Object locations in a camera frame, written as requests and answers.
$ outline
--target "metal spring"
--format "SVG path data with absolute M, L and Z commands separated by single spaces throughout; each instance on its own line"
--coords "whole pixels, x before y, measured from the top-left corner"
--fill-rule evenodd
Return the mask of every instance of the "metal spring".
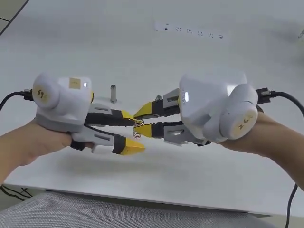
M 142 125 L 144 125 L 144 121 L 143 120 L 135 120 L 135 125 L 134 125 L 134 127 L 139 127 L 139 126 L 142 126 Z M 141 135 L 142 134 L 140 134 L 140 133 L 137 133 L 137 132 L 133 132 L 133 137 L 135 138 L 135 139 L 139 139 L 140 137 L 141 137 Z

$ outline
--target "power strip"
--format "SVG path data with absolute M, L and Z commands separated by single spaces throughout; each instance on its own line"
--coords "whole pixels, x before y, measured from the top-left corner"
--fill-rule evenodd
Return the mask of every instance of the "power strip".
M 155 22 L 154 29 L 156 31 L 175 32 L 209 40 L 226 41 L 228 39 L 227 35 L 224 35 L 222 33 L 197 28 L 190 28 L 186 26 L 179 26 L 171 23 Z

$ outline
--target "white light indicator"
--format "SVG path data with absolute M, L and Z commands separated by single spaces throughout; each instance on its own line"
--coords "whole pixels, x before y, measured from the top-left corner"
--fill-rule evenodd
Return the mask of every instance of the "white light indicator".
M 185 92 L 185 101 L 186 101 L 186 102 L 189 101 L 189 94 L 188 94 L 188 92 Z

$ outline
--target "metal cylinder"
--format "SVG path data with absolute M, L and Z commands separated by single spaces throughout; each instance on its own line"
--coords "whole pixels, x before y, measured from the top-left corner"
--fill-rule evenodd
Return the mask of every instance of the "metal cylinder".
M 116 99 L 116 86 L 115 85 L 111 85 L 111 102 L 112 103 L 116 103 L 117 99 Z
M 162 100 L 162 96 L 161 95 L 157 95 L 155 98 L 156 101 Z

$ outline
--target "hand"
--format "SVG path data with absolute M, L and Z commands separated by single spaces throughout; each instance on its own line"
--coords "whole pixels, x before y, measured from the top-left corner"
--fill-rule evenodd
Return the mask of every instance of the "hand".
M 35 120 L 4 135 L 15 149 L 19 165 L 32 163 L 37 157 L 56 152 L 71 145 L 72 137 L 67 133 L 54 132 L 39 126 Z
M 226 140 L 220 145 L 233 151 L 259 154 L 269 157 L 275 147 L 275 132 L 282 131 L 286 127 L 274 121 L 262 112 L 258 113 L 255 126 L 245 136 L 236 140 Z

